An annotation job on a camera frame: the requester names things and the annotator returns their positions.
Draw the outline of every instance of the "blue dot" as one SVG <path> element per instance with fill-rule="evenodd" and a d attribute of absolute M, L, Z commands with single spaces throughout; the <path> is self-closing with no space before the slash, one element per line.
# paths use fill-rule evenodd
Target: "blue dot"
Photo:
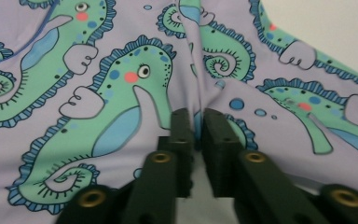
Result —
<path fill-rule="evenodd" d="M 274 35 L 272 33 L 267 33 L 267 39 L 273 39 Z"/>
<path fill-rule="evenodd" d="M 229 107 L 234 110 L 242 110 L 245 107 L 245 103 L 240 98 L 235 98 L 229 103 Z"/>
<path fill-rule="evenodd" d="M 214 84 L 214 85 L 215 85 L 215 87 L 217 87 L 217 88 L 219 88 L 219 89 L 222 90 L 222 89 L 225 88 L 226 82 L 223 81 L 223 80 L 219 80 L 219 81 L 217 81 L 216 84 Z"/>
<path fill-rule="evenodd" d="M 112 90 L 106 90 L 103 94 L 106 96 L 106 98 L 112 98 L 113 91 Z"/>
<path fill-rule="evenodd" d="M 318 105 L 321 103 L 321 98 L 319 98 L 317 96 L 312 96 L 312 97 L 310 97 L 310 103 Z"/>
<path fill-rule="evenodd" d="M 71 125 L 69 125 L 70 129 L 76 129 L 78 128 L 78 125 L 76 123 L 72 123 Z"/>
<path fill-rule="evenodd" d="M 159 57 L 163 62 L 167 62 L 168 61 L 168 58 L 167 57 L 165 57 L 165 56 L 161 56 L 161 57 Z"/>
<path fill-rule="evenodd" d="M 120 73 L 118 72 L 118 70 L 113 70 L 112 72 L 110 72 L 109 77 L 111 79 L 117 79 L 120 76 Z"/>
<path fill-rule="evenodd" d="M 264 110 L 264 109 L 257 109 L 255 111 L 255 114 L 258 116 L 258 117 L 265 117 L 267 115 L 267 112 Z"/>
<path fill-rule="evenodd" d="M 140 49 L 137 49 L 135 52 L 133 52 L 133 55 L 138 56 L 138 54 L 141 52 Z"/>
<path fill-rule="evenodd" d="M 341 115 L 341 112 L 339 112 L 338 109 L 331 109 L 330 111 L 331 111 L 331 113 L 332 113 L 333 115 L 335 115 L 335 116 L 340 116 L 340 115 Z"/>
<path fill-rule="evenodd" d="M 95 21 L 89 21 L 89 23 L 87 23 L 89 28 L 95 28 L 97 27 L 97 22 Z"/>

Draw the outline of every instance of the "blue bubble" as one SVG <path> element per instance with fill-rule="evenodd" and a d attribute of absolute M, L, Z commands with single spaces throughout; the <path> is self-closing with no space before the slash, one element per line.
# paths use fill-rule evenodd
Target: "blue bubble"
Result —
<path fill-rule="evenodd" d="M 229 107 L 233 110 L 242 110 L 245 107 L 245 103 L 240 98 L 235 98 L 229 103 Z"/>
<path fill-rule="evenodd" d="M 120 76 L 120 73 L 118 72 L 118 70 L 113 70 L 112 72 L 110 72 L 109 77 L 111 79 L 117 79 Z"/>
<path fill-rule="evenodd" d="M 89 28 L 95 28 L 95 27 L 97 27 L 97 22 L 95 22 L 95 21 L 89 21 L 89 23 L 87 23 L 87 26 L 88 26 Z"/>
<path fill-rule="evenodd" d="M 318 105 L 321 103 L 321 98 L 319 98 L 317 96 L 312 96 L 312 97 L 310 97 L 310 103 L 312 103 L 314 105 Z"/>
<path fill-rule="evenodd" d="M 215 87 L 217 87 L 217 88 L 219 88 L 219 89 L 222 90 L 222 89 L 225 88 L 226 82 L 223 81 L 223 80 L 219 80 L 219 81 L 217 81 L 216 84 L 214 84 L 214 85 L 215 85 Z"/>
<path fill-rule="evenodd" d="M 163 62 L 167 62 L 168 61 L 168 58 L 167 57 L 165 57 L 165 56 L 161 56 L 161 57 L 159 57 Z"/>
<path fill-rule="evenodd" d="M 255 114 L 258 116 L 258 117 L 265 117 L 267 115 L 267 112 L 264 110 L 264 109 L 257 109 L 255 111 Z"/>
<path fill-rule="evenodd" d="M 267 39 L 273 39 L 274 35 L 272 33 L 267 33 Z"/>

